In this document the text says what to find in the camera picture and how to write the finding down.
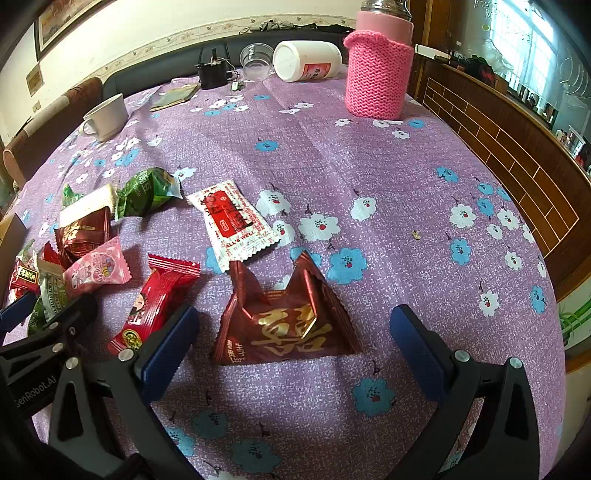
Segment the green peas snack bag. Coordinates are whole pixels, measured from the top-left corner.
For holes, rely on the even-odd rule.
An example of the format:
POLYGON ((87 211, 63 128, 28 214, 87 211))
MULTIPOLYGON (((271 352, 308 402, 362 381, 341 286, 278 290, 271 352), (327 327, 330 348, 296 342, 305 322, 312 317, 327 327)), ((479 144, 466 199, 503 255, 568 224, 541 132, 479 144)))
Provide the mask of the green peas snack bag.
POLYGON ((29 318, 27 334, 40 332, 69 303, 63 279, 64 270, 59 264, 39 260, 40 296, 29 318))

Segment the red black candy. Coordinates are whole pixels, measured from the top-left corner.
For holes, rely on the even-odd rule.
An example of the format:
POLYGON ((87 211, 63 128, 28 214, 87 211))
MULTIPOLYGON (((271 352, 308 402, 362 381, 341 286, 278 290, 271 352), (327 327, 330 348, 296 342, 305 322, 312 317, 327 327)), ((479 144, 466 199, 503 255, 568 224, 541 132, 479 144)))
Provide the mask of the red black candy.
POLYGON ((27 266, 22 260, 17 259, 9 282, 10 290, 28 291, 39 293, 39 273, 36 269, 27 266))

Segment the pink cartoon snack pack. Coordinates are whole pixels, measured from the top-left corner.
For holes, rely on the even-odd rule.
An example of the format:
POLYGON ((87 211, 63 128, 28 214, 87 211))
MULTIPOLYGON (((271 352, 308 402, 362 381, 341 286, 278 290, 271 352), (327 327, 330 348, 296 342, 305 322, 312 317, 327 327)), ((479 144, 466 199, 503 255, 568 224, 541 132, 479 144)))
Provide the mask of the pink cartoon snack pack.
POLYGON ((122 285, 131 279, 131 272, 122 253, 119 237, 103 243, 85 254, 63 274, 70 299, 90 293, 103 285, 122 285))

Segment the red character candy bar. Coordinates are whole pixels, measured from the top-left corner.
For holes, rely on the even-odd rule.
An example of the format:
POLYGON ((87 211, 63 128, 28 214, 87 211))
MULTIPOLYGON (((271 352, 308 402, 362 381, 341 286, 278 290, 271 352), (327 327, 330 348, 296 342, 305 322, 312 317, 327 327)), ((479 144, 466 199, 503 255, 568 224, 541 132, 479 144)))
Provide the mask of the red character candy bar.
POLYGON ((137 351, 159 331, 200 276, 200 264, 180 259, 148 255, 150 275, 136 296, 126 320, 108 343, 113 355, 124 349, 137 351))

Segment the white red sachet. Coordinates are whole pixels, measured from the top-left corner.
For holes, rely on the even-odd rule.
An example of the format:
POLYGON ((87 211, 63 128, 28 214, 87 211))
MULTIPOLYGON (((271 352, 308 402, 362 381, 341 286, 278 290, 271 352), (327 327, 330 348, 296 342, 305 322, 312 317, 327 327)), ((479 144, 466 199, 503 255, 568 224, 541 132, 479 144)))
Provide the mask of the white red sachet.
POLYGON ((245 262, 280 242, 280 234, 264 220, 239 191, 226 180, 186 197, 204 215, 206 231, 221 272, 231 262, 245 262))

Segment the dark red foil snack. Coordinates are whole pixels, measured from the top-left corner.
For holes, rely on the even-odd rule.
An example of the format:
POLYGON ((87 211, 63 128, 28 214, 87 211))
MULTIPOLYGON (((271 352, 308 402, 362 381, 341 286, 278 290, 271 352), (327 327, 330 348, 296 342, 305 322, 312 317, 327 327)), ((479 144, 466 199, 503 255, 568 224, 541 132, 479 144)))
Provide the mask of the dark red foil snack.
POLYGON ((362 351, 351 318, 311 255, 302 252, 286 289, 266 291, 242 262, 211 351, 218 365, 252 365, 362 351))

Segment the dark red gold snack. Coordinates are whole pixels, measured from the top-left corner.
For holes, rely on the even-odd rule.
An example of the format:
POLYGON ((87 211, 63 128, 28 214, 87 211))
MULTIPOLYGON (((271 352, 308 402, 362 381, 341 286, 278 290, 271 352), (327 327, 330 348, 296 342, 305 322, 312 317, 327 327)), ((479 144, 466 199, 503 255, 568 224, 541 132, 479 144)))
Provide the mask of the dark red gold snack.
POLYGON ((62 262, 71 266, 111 238, 111 211, 108 206, 89 213, 56 230, 55 240, 62 262))

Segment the cardboard box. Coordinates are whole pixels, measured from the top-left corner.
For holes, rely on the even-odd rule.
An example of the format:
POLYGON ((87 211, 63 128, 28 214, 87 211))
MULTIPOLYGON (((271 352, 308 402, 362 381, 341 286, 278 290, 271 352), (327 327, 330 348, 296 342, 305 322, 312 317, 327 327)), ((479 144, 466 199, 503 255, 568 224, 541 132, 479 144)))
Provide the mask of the cardboard box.
POLYGON ((7 214, 1 221, 0 245, 0 301, 3 302, 13 271, 15 258, 27 236, 27 228, 16 213, 7 214))

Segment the clear biscuit pack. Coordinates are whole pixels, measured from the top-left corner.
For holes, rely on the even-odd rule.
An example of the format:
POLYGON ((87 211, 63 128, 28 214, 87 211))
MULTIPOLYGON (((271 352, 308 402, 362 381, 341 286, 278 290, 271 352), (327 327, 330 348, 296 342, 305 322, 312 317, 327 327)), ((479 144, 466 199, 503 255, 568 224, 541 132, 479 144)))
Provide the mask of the clear biscuit pack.
POLYGON ((60 228, 65 227, 104 207, 108 207, 111 216, 114 216, 116 201, 116 188, 111 183, 107 183, 65 207, 59 213, 58 225, 60 228))

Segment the purple floral tablecloth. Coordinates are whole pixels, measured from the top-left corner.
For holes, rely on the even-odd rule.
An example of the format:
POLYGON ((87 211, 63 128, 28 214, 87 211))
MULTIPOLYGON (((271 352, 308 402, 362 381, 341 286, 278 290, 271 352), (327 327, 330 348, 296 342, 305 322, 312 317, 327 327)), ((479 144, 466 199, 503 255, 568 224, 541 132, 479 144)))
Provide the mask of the purple floral tablecloth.
POLYGON ((70 134, 13 204, 36 246, 51 242, 62 189, 87 194, 160 167, 185 194, 225 180, 280 243, 249 261, 263 288, 281 287, 308 251, 351 316, 362 353, 310 362, 218 366, 209 355, 232 285, 204 215, 173 199, 114 227, 132 273, 97 295, 100 318, 81 342, 103 360, 148 277, 149 254, 199 263, 197 343, 154 405, 171 439, 208 479, 382 479, 433 405, 389 332, 409 305, 454 349, 482 362, 520 358, 551 470, 565 404, 564 353, 546 248, 490 170, 431 112, 407 101, 399 121, 346 111, 345 80, 270 77, 202 91, 160 112, 155 87, 128 98, 129 121, 98 144, 70 134))

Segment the black sofa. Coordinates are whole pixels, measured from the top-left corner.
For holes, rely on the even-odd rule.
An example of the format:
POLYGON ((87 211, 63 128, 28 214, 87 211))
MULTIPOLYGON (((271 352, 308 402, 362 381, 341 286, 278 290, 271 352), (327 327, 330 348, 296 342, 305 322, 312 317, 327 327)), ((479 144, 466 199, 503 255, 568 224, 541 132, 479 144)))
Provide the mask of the black sofa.
POLYGON ((225 58, 233 66, 239 67, 240 52, 253 43, 265 43, 276 47, 283 40, 327 41, 334 43, 341 51, 344 61, 348 62, 349 54, 342 41, 352 31, 352 28, 339 25, 318 28, 308 25, 304 28, 259 31, 193 44, 143 60, 110 74, 103 84, 102 98, 106 100, 119 93, 128 97, 167 83, 174 78, 195 76, 197 64, 207 63, 211 59, 213 50, 216 51, 217 57, 225 58))

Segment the small black device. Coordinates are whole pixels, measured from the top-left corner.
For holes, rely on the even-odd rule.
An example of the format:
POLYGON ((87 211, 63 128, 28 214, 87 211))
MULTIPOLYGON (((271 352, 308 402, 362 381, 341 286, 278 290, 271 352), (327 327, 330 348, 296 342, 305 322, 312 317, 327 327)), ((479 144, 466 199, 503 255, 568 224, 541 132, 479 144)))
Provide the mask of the small black device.
POLYGON ((228 69, 226 62, 217 55, 215 48, 211 49, 211 59, 197 64, 197 76, 202 90, 219 88, 228 83, 228 69))

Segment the wooden sideboard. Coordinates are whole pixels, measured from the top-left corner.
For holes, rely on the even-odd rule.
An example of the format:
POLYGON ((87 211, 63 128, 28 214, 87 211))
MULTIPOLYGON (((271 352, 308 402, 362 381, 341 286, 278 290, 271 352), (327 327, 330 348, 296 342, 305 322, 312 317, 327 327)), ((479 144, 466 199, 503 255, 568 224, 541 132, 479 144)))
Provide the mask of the wooden sideboard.
POLYGON ((590 181, 551 131, 465 72, 414 58, 409 92, 443 120, 517 204, 558 300, 590 276, 590 181))

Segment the window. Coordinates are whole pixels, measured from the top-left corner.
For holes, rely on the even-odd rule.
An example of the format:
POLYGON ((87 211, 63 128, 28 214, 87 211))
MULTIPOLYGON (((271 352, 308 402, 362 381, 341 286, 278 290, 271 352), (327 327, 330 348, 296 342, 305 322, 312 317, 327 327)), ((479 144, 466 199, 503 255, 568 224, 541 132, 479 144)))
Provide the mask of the window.
POLYGON ((510 85, 550 100, 590 99, 590 68, 550 15, 534 1, 494 1, 489 41, 501 54, 510 85))

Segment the framed wall picture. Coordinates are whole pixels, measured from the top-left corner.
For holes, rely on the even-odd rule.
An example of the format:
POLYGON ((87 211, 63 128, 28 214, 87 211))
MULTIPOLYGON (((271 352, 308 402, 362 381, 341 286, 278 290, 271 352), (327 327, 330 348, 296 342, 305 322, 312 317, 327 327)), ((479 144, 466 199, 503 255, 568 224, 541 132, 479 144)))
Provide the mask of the framed wall picture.
POLYGON ((52 1, 34 22, 36 59, 40 61, 71 31, 113 0, 52 1))

